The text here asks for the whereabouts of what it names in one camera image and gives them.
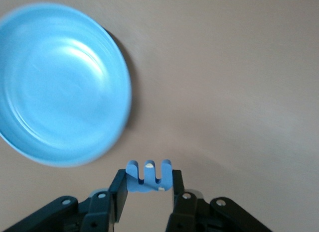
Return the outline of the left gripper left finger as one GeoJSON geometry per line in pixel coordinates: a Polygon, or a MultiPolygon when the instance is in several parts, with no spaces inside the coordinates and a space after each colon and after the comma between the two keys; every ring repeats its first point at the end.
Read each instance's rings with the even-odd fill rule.
{"type": "Polygon", "coordinates": [[[79,203],[62,196],[12,225],[6,232],[113,232],[127,198],[126,171],[120,169],[108,189],[79,203]]]}

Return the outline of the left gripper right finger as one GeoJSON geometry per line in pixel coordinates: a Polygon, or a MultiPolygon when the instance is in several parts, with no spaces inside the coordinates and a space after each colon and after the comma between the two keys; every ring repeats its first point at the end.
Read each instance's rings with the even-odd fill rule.
{"type": "Polygon", "coordinates": [[[186,190],[182,172],[172,171],[173,212],[167,232],[269,232],[270,229],[226,197],[209,203],[186,190]]]}

